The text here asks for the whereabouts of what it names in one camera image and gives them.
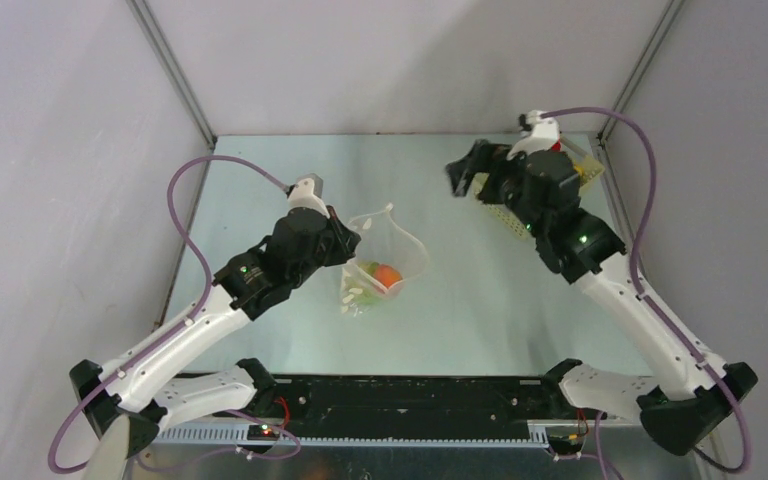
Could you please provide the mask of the green toy cabbage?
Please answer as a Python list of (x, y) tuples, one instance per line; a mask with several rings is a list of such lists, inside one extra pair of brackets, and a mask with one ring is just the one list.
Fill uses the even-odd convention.
[(347, 278), (347, 286), (350, 292), (355, 294), (355, 299), (359, 305), (374, 304), (381, 299), (381, 290), (373, 284), (378, 267), (378, 262), (359, 262), (356, 273), (351, 273)]

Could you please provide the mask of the clear zip top bag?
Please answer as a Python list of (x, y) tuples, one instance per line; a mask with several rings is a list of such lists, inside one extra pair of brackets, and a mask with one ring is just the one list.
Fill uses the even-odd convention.
[[(405, 285), (423, 274), (430, 264), (430, 256), (423, 242), (397, 224), (394, 205), (391, 203), (379, 211), (351, 218), (348, 227), (361, 235), (361, 242), (356, 249), (356, 256), (342, 266), (339, 300), (340, 312), (343, 314), (357, 316), (385, 301), (395, 299)], [(403, 280), (389, 290), (374, 280), (373, 284), (381, 290), (381, 299), (374, 304), (359, 305), (346, 280), (351, 273), (356, 273), (357, 264), (362, 261), (390, 265), (401, 273)]]

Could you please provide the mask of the orange red toy fruit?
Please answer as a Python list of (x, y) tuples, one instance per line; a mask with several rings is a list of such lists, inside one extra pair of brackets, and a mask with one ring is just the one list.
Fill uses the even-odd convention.
[(393, 288), (403, 280), (401, 273), (387, 264), (379, 264), (373, 273), (373, 278), (380, 283), (385, 290)]

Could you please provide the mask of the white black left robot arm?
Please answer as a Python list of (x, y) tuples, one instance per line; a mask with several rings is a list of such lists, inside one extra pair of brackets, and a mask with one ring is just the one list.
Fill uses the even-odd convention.
[(207, 297), (174, 323), (155, 331), (105, 365), (83, 360), (70, 379), (83, 413), (100, 438), (116, 420), (128, 426), (124, 453), (131, 458), (171, 427), (226, 410), (265, 416), (276, 403), (276, 382), (262, 363), (242, 359), (215, 374), (178, 378), (178, 373), (229, 334), (289, 299), (322, 267), (353, 259), (359, 232), (324, 213), (296, 207), (272, 234), (232, 257), (210, 277)]

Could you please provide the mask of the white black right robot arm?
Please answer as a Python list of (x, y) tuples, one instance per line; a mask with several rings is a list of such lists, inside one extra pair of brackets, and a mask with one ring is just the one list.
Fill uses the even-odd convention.
[(624, 242), (582, 207), (581, 175), (566, 153), (510, 150), (476, 141), (445, 167), (453, 195), (466, 196), (475, 177), (485, 175), (478, 201), (513, 213), (546, 268), (613, 314), (651, 371), (623, 375), (565, 360), (547, 374), (555, 382), (541, 392), (543, 408), (556, 418), (584, 408), (635, 420), (662, 449), (690, 453), (733, 414), (757, 374), (745, 362), (726, 362), (681, 321), (663, 319), (669, 309), (631, 271)]

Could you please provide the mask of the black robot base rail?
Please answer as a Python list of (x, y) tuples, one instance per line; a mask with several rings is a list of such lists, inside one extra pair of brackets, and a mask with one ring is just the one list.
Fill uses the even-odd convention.
[(540, 377), (280, 374), (242, 412), (309, 440), (527, 440), (532, 421), (593, 419)]

